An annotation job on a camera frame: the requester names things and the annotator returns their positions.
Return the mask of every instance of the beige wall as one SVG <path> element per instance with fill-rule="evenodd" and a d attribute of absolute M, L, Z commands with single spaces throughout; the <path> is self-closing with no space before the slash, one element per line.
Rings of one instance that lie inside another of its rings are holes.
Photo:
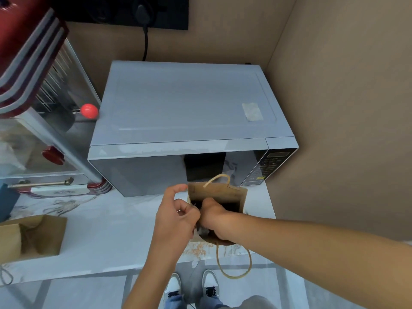
<path fill-rule="evenodd" d="M 412 239 L 412 0 L 297 0 L 267 76 L 301 149 L 278 218 Z"/>
<path fill-rule="evenodd" d="M 189 0 L 189 30 L 149 28 L 147 61 L 251 62 L 265 68 L 295 0 Z M 112 60 L 139 61 L 142 28 L 69 23 L 69 40 L 100 95 Z"/>

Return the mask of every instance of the paper bag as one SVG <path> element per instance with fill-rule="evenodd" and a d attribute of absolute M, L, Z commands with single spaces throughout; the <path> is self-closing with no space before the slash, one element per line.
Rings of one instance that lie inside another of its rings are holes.
<path fill-rule="evenodd" d="M 31 216 L 0 223 L 0 264 L 60 253 L 67 218 Z"/>
<path fill-rule="evenodd" d="M 218 177 L 227 177 L 227 183 L 212 183 Z M 201 203 L 207 197 L 212 197 L 215 201 L 221 204 L 226 210 L 243 213 L 246 195 L 248 190 L 243 187 L 234 187 L 229 185 L 230 177 L 225 174 L 217 175 L 209 182 L 196 182 L 188 184 L 189 201 L 200 209 Z M 194 236 L 194 241 L 198 240 L 198 236 L 208 243 L 215 245 L 233 245 L 231 241 L 219 239 L 213 231 L 202 230 L 199 223 L 196 225 L 197 234 Z"/>

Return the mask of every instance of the shoelace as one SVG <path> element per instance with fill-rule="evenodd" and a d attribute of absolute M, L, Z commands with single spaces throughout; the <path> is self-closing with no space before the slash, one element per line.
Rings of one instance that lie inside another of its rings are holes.
<path fill-rule="evenodd" d="M 216 288 L 213 287 L 206 287 L 206 296 L 213 297 L 216 296 Z"/>
<path fill-rule="evenodd" d="M 179 296 L 179 291 L 170 292 L 169 295 L 167 296 L 167 298 L 170 298 L 172 296 Z"/>

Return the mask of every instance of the white sneaker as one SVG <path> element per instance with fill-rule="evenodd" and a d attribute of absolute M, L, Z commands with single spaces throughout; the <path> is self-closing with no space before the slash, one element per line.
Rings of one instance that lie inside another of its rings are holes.
<path fill-rule="evenodd" d="M 163 299 L 166 301 L 168 298 L 178 295 L 182 295 L 182 282 L 180 281 L 179 275 L 173 273 L 164 290 Z"/>
<path fill-rule="evenodd" d="M 203 295 L 219 298 L 219 283 L 215 273 L 212 270 L 205 270 L 202 279 Z"/>

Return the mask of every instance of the left hand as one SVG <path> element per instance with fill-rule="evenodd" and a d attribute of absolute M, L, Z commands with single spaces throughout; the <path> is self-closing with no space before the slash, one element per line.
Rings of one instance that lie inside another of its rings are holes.
<path fill-rule="evenodd" d="M 200 218 L 197 207 L 182 199 L 175 200 L 175 194 L 188 189 L 186 184 L 168 187 L 156 214 L 152 244 L 149 254 L 162 254 L 162 257 L 177 262 L 189 240 L 193 237 L 193 229 Z"/>

